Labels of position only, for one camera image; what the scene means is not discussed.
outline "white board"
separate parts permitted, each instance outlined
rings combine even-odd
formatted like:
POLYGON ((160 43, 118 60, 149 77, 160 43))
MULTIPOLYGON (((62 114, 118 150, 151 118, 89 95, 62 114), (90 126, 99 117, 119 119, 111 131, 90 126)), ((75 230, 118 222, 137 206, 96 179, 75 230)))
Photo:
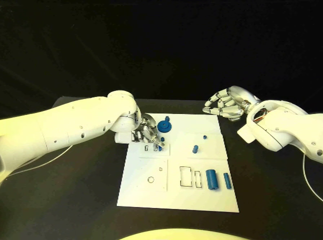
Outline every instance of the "white board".
POLYGON ((165 116, 170 118, 170 132, 158 134, 158 137, 164 137, 167 148, 162 149, 164 152, 152 152, 149 147, 144 151, 144 143, 128 144, 116 206, 237 213, 217 116, 148 114, 157 123, 165 116), (198 146, 197 153, 193 153, 194 145, 198 146), (191 186, 181 186, 180 167, 190 168, 190 179, 186 172, 183 176, 186 185, 190 180, 191 186), (209 190, 207 169, 216 172, 217 190, 209 190), (223 173, 229 175, 230 189, 226 189, 223 173))

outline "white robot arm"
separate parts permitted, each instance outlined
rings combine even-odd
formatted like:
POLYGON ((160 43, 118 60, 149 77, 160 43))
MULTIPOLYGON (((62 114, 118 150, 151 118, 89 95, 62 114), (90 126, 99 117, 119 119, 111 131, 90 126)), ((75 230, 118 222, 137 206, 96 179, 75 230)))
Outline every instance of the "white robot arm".
POLYGON ((236 133, 248 143, 256 139, 275 152, 291 144, 310 159, 323 163, 323 113, 307 114, 286 101, 260 101, 239 86, 219 91, 201 110, 230 121, 237 121, 246 113, 246 124, 236 133), (217 108, 210 108, 216 100, 217 108))
POLYGON ((0 120, 0 183, 27 161, 100 136, 108 129, 128 134, 129 142, 164 147, 155 122, 149 115, 141 115, 125 91, 0 120))

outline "black table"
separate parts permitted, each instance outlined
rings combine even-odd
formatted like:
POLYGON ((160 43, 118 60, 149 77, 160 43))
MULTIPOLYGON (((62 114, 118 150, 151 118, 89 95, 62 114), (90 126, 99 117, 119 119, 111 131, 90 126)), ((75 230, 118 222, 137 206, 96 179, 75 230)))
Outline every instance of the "black table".
MULTIPOLYGON (((70 100, 60 98, 56 105, 70 100)), ((137 104, 145 113, 203 114, 203 101, 138 99, 137 104)), ((323 203, 304 181, 302 154, 292 146, 271 152, 256 141, 246 144, 236 134, 243 123, 219 117, 239 213, 118 207, 128 145, 116 144, 108 131, 54 162, 7 178, 0 188, 0 240, 115 240, 165 228, 253 240, 323 240, 323 203)), ((305 159, 305 172, 323 197, 323 164, 305 159)))

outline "blue object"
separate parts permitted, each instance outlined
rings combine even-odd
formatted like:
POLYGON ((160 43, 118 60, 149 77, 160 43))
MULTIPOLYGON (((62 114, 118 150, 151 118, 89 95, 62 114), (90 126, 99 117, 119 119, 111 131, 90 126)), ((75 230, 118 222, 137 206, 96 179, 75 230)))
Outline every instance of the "blue object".
POLYGON ((230 179, 229 179, 227 173, 223 174, 223 179, 224 179, 226 188, 232 189, 232 184, 230 184, 230 179))
POLYGON ((197 146, 197 145, 194 145, 194 146, 193 146, 193 149, 191 149, 191 153, 193 153, 193 154, 196 154, 196 153, 197 153, 197 149, 198 149, 198 146, 197 146))
POLYGON ((206 170, 206 184, 209 190, 216 190, 217 187, 217 176, 213 169, 206 170))
POLYGON ((161 133, 168 133, 170 132, 170 130, 171 130, 171 123, 170 123, 168 116, 165 116, 164 120, 158 122, 155 127, 157 127, 157 130, 161 133))

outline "robotic hand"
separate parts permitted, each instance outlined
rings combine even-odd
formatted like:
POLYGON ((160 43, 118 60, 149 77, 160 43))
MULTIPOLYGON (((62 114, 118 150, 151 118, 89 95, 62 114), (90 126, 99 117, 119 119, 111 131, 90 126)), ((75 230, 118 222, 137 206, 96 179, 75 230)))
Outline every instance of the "robotic hand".
POLYGON ((128 136, 124 143, 144 142, 164 147, 155 121, 141 114, 126 91, 0 120, 0 183, 30 160, 100 136, 108 129, 115 132, 116 143, 119 136, 128 136))
POLYGON ((323 163, 323 113, 307 114, 286 101, 260 101, 239 86, 220 90, 201 110, 232 122, 246 113, 246 124, 236 133, 248 143, 256 139, 273 152, 291 144, 310 159, 323 163), (217 108, 210 108, 214 101, 217 108))

